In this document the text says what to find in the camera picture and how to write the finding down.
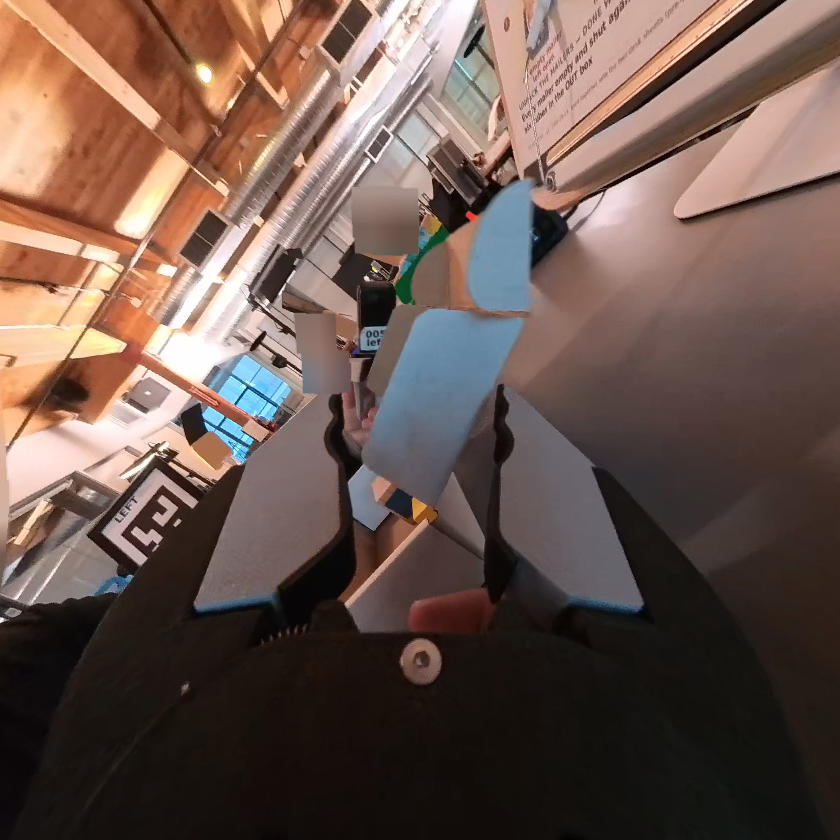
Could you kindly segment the white cardboard mailer box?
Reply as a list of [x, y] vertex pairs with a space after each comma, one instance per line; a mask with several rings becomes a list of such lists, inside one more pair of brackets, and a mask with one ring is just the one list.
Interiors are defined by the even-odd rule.
[[472, 224], [467, 300], [415, 316], [361, 450], [377, 477], [430, 508], [529, 315], [531, 194], [530, 180], [513, 182]]

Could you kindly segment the person's black clothing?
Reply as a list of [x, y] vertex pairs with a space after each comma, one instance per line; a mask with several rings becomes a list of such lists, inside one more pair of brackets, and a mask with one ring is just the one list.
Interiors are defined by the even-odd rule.
[[1, 630], [1, 837], [11, 837], [67, 681], [114, 592], [30, 606]]

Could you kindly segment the silver ventilation duct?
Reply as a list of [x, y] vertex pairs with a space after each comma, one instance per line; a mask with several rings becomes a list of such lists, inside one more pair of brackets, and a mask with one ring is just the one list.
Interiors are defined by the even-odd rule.
[[290, 98], [276, 129], [234, 186], [218, 211], [207, 210], [182, 248], [183, 268], [154, 311], [161, 325], [177, 328], [186, 320], [190, 299], [200, 299], [203, 280], [211, 280], [225, 267], [244, 240], [270, 195], [289, 174], [343, 90], [378, 46], [380, 36], [366, 35], [340, 41], [338, 29], [312, 51], [299, 89]]

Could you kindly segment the instruction sheet on stand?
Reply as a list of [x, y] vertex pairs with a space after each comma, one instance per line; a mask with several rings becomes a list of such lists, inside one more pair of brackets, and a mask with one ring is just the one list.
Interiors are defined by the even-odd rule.
[[[540, 2], [538, 15], [532, 21], [528, 40], [539, 34], [551, 2]], [[551, 164], [597, 131], [622, 119], [696, 67], [729, 40], [760, 20], [780, 5], [772, 1], [713, 2], [693, 25], [689, 26], [654, 58], [649, 60], [621, 87], [590, 113], [572, 131], [556, 143], [546, 155], [538, 155], [539, 168], [529, 169], [527, 177], [538, 178], [539, 169], [547, 171]]]

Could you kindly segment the black white marker sign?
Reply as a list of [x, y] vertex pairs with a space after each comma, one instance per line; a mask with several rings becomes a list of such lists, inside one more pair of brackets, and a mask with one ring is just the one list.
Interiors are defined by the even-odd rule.
[[154, 456], [87, 536], [121, 572], [134, 574], [206, 493]]

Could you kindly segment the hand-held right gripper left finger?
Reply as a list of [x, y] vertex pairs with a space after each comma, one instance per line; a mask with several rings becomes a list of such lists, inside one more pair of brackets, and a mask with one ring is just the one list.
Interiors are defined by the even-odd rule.
[[196, 614], [312, 614], [355, 574], [341, 395], [319, 395], [245, 463]]

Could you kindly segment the printed instruction sheet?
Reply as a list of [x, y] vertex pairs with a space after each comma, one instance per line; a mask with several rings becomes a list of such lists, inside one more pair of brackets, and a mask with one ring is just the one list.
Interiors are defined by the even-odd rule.
[[518, 175], [546, 155], [712, 1], [482, 2]]

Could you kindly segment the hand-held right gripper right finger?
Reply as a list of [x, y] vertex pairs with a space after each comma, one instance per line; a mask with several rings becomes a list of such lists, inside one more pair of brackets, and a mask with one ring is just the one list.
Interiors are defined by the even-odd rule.
[[643, 597], [593, 463], [522, 396], [499, 385], [486, 516], [490, 599], [526, 611], [640, 611]]

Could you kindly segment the person's right hand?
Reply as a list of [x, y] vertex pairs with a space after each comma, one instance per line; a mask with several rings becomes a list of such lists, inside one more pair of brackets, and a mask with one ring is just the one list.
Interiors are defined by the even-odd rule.
[[483, 588], [426, 598], [412, 604], [407, 628], [414, 634], [477, 634], [488, 628], [494, 609]]

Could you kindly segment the white display stand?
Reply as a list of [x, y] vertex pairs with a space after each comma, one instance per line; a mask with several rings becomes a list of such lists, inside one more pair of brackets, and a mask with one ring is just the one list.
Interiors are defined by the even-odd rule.
[[698, 70], [554, 166], [532, 194], [567, 211], [689, 140], [749, 112], [675, 205], [687, 220], [838, 174], [838, 58], [779, 56], [738, 70]]

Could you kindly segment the person's left hand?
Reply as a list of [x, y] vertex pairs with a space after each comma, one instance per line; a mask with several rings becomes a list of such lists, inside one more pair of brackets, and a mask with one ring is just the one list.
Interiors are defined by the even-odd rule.
[[343, 441], [350, 456], [357, 461], [363, 460], [363, 449], [370, 438], [378, 410], [378, 406], [373, 406], [360, 418], [354, 406], [343, 409]]

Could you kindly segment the green plastic bin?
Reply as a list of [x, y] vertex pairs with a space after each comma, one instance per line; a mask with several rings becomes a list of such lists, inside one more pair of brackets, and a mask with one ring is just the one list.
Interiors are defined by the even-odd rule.
[[419, 261], [428, 251], [445, 241], [448, 236], [449, 230], [440, 224], [433, 230], [429, 230], [424, 226], [420, 227], [417, 252], [412, 255], [407, 255], [403, 259], [396, 278], [393, 281], [395, 294], [402, 304], [407, 305], [414, 303], [412, 283]]

